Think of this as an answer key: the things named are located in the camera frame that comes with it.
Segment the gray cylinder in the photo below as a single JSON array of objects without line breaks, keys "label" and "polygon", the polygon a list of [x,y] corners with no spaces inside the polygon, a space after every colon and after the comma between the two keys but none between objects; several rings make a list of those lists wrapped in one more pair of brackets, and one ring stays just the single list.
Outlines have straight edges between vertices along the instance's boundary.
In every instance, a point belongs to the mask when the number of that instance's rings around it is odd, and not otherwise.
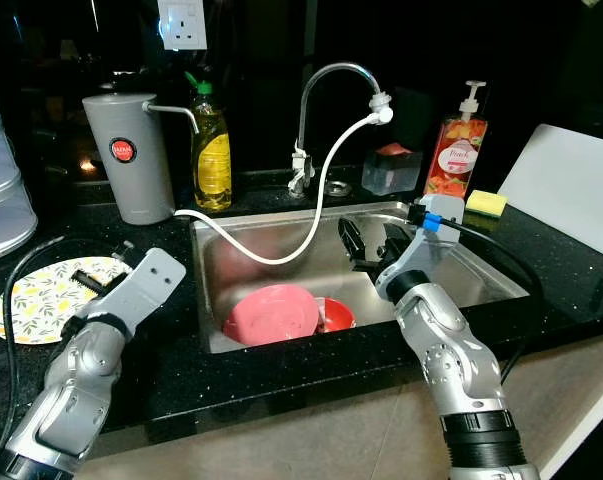
[{"label": "gray cylinder", "polygon": [[115,93],[83,99],[121,218],[148,225],[174,213],[170,174],[157,113],[144,112],[151,93]]}]

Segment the yellow dish soap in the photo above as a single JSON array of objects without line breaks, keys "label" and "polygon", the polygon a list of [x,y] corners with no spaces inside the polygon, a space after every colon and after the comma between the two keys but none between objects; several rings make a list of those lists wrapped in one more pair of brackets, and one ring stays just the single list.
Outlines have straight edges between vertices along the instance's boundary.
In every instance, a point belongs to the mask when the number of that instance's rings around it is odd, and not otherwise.
[{"label": "yellow dish soap", "polygon": [[191,142],[194,199],[205,209],[223,210],[230,206],[232,196],[228,127],[212,96],[212,84],[197,82],[189,73],[186,77],[197,89],[190,106],[199,126],[199,134],[193,134]]}]

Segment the chrome faucet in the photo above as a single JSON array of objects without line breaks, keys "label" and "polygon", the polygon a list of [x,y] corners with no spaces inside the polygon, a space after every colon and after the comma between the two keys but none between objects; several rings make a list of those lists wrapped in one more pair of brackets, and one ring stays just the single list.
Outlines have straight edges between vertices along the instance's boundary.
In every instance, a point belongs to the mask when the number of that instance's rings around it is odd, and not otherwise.
[{"label": "chrome faucet", "polygon": [[387,107],[390,102],[390,96],[386,95],[379,88],[379,84],[374,76],[361,65],[349,62],[332,63],[325,67],[317,70],[317,72],[310,77],[308,83],[303,88],[303,94],[301,95],[301,114],[299,116],[299,135],[294,144],[294,153],[292,154],[292,169],[294,177],[288,183],[288,191],[293,197],[303,196],[303,190],[310,185],[310,179],[314,176],[314,168],[312,167],[312,158],[303,149],[305,141],[305,115],[308,105],[308,97],[310,96],[310,90],[317,83],[317,81],[325,74],[334,72],[335,70],[351,70],[362,75],[370,84],[374,90],[374,95],[370,101],[370,108],[372,111],[377,112],[380,109]]}]

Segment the white cutting board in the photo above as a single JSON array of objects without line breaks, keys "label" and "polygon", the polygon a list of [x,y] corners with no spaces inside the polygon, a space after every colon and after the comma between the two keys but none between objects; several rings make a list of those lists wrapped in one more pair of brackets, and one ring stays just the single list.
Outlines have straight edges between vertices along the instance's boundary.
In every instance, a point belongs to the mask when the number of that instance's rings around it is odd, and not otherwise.
[{"label": "white cutting board", "polygon": [[603,254],[603,140],[539,125],[499,189],[508,203]]}]

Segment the metal pipe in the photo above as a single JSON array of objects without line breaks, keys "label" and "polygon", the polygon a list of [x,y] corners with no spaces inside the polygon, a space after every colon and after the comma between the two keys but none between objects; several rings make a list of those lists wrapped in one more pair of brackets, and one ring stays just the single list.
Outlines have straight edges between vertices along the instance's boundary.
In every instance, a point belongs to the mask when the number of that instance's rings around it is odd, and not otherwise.
[{"label": "metal pipe", "polygon": [[379,84],[377,83],[374,76],[367,69],[356,63],[331,63],[330,65],[326,65],[325,67],[317,70],[317,72],[312,75],[312,77],[310,77],[308,83],[305,84],[305,87],[303,88],[303,95],[301,95],[301,115],[299,118],[299,135],[297,137],[297,147],[300,149],[303,149],[303,143],[305,140],[305,114],[308,105],[308,97],[310,95],[310,90],[321,77],[323,77],[326,73],[334,72],[335,70],[351,70],[353,72],[357,72],[368,81],[370,86],[374,89],[374,93],[381,93]]},{"label": "metal pipe", "polygon": [[144,112],[168,112],[168,113],[184,113],[190,118],[190,123],[192,124],[192,128],[194,129],[194,133],[199,133],[199,126],[197,125],[197,119],[194,118],[194,114],[185,107],[166,107],[163,105],[154,105],[150,102],[143,102],[143,111]]}]

